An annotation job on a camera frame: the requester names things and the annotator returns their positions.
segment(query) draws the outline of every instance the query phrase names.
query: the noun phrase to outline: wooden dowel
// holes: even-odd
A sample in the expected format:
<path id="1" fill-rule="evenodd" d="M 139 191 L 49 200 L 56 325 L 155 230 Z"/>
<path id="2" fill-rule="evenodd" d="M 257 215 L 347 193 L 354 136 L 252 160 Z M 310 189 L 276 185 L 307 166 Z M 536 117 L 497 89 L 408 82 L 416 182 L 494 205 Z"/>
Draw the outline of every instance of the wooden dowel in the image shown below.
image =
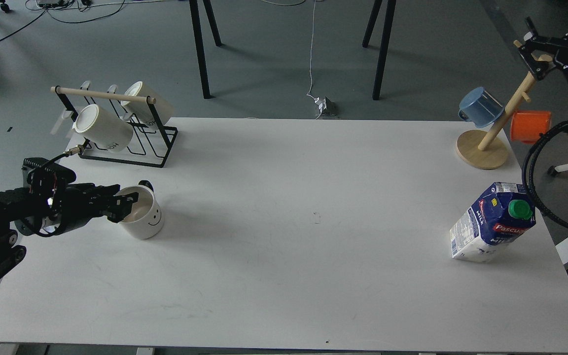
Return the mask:
<path id="1" fill-rule="evenodd" d="M 80 89 L 63 88 L 63 87 L 52 87 L 50 88 L 50 91 L 56 94 L 70 94 L 70 95 L 87 96 L 87 97 L 98 97 L 100 99 L 110 99 L 110 100 L 119 100 L 119 101 L 135 101 L 136 103 L 145 103 L 145 104 L 155 104 L 157 101 L 154 97 L 148 97 L 147 99 L 144 96 L 109 94 L 108 92 L 89 91 L 89 90 L 80 90 Z"/>
<path id="2" fill-rule="evenodd" d="M 490 143 L 492 143 L 492 141 L 497 137 L 498 133 L 503 129 L 503 127 L 505 127 L 505 124 L 510 117 L 512 117 L 512 114 L 514 114 L 514 111 L 516 111 L 519 105 L 521 105 L 521 102 L 523 101 L 523 94 L 527 95 L 527 92 L 532 89 L 535 83 L 536 79 L 534 78 L 534 75 L 532 75 L 531 72 L 527 72 L 525 79 L 523 79 L 523 82 L 516 89 L 516 92 L 514 92 L 510 101 L 508 101 L 507 105 L 505 105 L 503 115 L 501 115 L 498 120 L 494 121 L 490 130 L 486 133 L 485 137 L 483 137 L 481 143 L 479 143 L 477 148 L 479 148 L 480 151 L 486 150 Z"/>

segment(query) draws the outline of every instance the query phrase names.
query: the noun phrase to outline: blue mug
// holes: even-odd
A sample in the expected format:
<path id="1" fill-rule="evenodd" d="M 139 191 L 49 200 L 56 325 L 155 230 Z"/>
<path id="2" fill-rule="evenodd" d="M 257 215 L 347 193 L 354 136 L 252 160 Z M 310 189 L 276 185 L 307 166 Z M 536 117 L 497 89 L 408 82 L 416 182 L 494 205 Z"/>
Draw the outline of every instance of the blue mug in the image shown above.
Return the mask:
<path id="1" fill-rule="evenodd" d="M 472 122 L 477 128 L 493 123 L 503 115 L 501 105 L 485 88 L 478 87 L 469 92 L 460 103 L 460 119 Z"/>

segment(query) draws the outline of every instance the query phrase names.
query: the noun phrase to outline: white mug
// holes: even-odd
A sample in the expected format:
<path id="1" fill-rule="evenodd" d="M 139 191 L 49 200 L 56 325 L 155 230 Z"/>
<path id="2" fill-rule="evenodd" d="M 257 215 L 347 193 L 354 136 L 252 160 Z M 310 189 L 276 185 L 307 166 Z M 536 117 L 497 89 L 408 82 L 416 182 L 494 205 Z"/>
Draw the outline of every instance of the white mug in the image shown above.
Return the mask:
<path id="1" fill-rule="evenodd" d="M 137 202 L 133 204 L 131 213 L 126 215 L 119 224 L 138 240 L 151 238 L 164 226 L 164 215 L 153 193 L 153 186 L 147 180 L 141 180 L 135 186 L 121 189 L 116 196 L 139 194 Z"/>
<path id="2" fill-rule="evenodd" d="M 126 148 L 133 137 L 133 127 L 130 124 L 97 104 L 88 105 L 80 111 L 74 129 L 96 143 L 98 148 L 113 153 Z"/>
<path id="3" fill-rule="evenodd" d="M 148 85 L 144 84 L 143 81 L 138 81 L 126 90 L 124 95 L 129 96 L 150 96 L 156 99 L 155 109 L 159 115 L 162 124 L 168 123 L 168 120 L 174 114 L 174 107 L 166 100 L 164 100 L 155 90 L 151 89 Z M 155 117 L 150 112 L 150 108 L 146 103 L 135 103 L 134 101 L 120 101 L 120 105 L 128 111 L 129 114 L 125 115 L 128 117 L 131 114 L 135 114 L 137 119 L 148 127 L 155 128 Z"/>

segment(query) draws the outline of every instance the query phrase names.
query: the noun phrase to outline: mug handle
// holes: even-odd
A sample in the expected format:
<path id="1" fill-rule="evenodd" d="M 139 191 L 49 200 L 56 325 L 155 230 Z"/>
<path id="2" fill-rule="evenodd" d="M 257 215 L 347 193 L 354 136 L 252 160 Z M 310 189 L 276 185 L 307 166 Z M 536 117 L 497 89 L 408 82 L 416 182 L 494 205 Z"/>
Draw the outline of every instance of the mug handle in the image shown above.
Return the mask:
<path id="1" fill-rule="evenodd" d="M 137 184 L 142 185 L 142 186 L 146 186 L 147 188 L 150 189 L 150 191 L 155 192 L 155 189 L 153 189 L 153 184 L 151 184 L 150 181 L 148 181 L 148 180 L 140 180 L 140 182 L 138 182 Z"/>
<path id="2" fill-rule="evenodd" d="M 460 110 L 457 115 L 459 115 L 460 119 L 463 119 L 463 120 L 466 121 L 466 122 L 470 122 L 470 119 L 469 119 L 468 116 L 464 113 L 464 111 Z"/>

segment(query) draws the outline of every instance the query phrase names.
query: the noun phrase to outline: red logo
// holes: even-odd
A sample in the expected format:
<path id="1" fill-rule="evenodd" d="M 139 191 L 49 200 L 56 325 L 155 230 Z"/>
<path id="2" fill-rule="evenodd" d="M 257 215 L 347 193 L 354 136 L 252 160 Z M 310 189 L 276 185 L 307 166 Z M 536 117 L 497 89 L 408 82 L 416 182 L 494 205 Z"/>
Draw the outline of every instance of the red logo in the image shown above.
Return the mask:
<path id="1" fill-rule="evenodd" d="M 516 227 L 508 227 L 507 225 L 503 225 L 501 223 L 497 223 L 492 227 L 492 230 L 495 232 L 500 233 L 509 233 L 509 234 L 518 234 L 521 235 L 525 233 L 529 228 L 516 228 Z"/>
<path id="2" fill-rule="evenodd" d="M 483 220 L 485 221 L 485 212 L 483 211 L 483 200 L 479 201 L 479 210 L 482 212 Z"/>

